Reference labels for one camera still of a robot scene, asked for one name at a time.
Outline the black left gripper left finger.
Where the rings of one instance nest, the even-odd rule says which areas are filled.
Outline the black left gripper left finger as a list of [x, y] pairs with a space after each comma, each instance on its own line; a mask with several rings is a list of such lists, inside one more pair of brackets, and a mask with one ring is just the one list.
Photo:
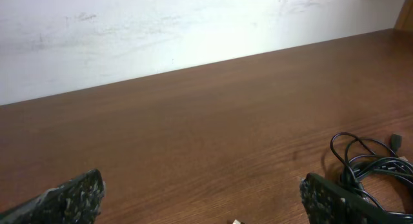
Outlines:
[[2, 212], [1, 224], [94, 224], [100, 215], [105, 189], [100, 171], [89, 170]]

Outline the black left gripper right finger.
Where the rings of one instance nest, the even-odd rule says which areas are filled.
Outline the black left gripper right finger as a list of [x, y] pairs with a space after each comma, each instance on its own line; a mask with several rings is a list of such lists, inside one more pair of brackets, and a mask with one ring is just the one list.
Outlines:
[[411, 214], [382, 210], [315, 173], [301, 180], [299, 190], [310, 223], [412, 223]]

